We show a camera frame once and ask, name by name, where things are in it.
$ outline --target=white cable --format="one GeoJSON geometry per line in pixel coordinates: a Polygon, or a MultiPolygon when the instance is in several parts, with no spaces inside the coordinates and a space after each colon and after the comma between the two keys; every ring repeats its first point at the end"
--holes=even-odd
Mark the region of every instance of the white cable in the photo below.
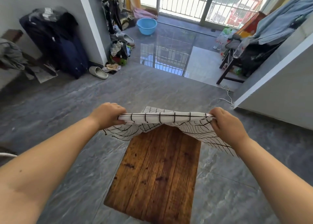
{"type": "Polygon", "coordinates": [[[229,88],[228,88],[228,86],[223,86],[222,89],[223,89],[223,90],[226,90],[227,95],[228,95],[228,97],[230,98],[230,101],[228,101],[228,100],[226,100],[226,99],[223,99],[223,98],[217,98],[217,99],[214,99],[214,100],[225,100],[227,103],[230,103],[230,106],[231,106],[231,107],[233,107],[233,106],[234,106],[234,104],[233,104],[233,99],[232,99],[232,98],[230,97],[230,95],[229,95],[229,88]]]}
{"type": "Polygon", "coordinates": [[[0,156],[7,156],[7,157],[17,157],[17,155],[13,155],[10,153],[0,152],[0,156]]]}

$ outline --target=blue plastic basin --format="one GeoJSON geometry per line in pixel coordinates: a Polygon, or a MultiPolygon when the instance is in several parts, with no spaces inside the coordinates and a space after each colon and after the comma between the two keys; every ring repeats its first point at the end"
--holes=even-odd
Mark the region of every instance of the blue plastic basin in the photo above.
{"type": "Polygon", "coordinates": [[[156,30],[157,22],[152,18],[141,18],[137,21],[137,26],[143,35],[150,35],[156,30]]]}

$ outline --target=plaid cloth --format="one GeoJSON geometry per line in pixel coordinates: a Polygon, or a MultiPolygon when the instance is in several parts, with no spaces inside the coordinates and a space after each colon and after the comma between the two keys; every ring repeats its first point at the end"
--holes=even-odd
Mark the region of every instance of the plaid cloth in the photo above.
{"type": "Polygon", "coordinates": [[[121,114],[118,119],[124,120],[126,124],[104,129],[103,131],[106,135],[111,135],[123,141],[129,141],[132,137],[142,132],[146,133],[161,126],[161,124],[166,124],[178,127],[183,133],[211,147],[217,148],[232,156],[237,156],[231,146],[223,142],[216,135],[210,124],[214,116],[207,113],[177,112],[147,106],[142,113],[121,114]]]}

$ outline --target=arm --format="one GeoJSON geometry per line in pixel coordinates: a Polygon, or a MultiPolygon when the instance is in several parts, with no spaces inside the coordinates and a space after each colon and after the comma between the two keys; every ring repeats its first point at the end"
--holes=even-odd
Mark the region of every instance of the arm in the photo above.
{"type": "Polygon", "coordinates": [[[238,118],[214,108],[216,134],[240,156],[282,223],[313,222],[313,187],[250,139],[238,118]]]}
{"type": "Polygon", "coordinates": [[[2,223],[36,223],[87,142],[99,131],[124,123],[125,108],[105,103],[80,120],[0,168],[2,223]]]}

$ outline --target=forearm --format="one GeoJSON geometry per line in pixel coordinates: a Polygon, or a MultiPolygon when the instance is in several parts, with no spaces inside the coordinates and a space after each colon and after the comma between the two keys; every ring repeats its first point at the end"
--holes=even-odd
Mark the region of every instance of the forearm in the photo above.
{"type": "Polygon", "coordinates": [[[237,153],[282,223],[313,222],[313,187],[252,139],[241,144],[237,153]]]}
{"type": "Polygon", "coordinates": [[[0,193],[11,190],[43,209],[98,128],[92,119],[82,119],[14,158],[0,168],[0,193]]]}

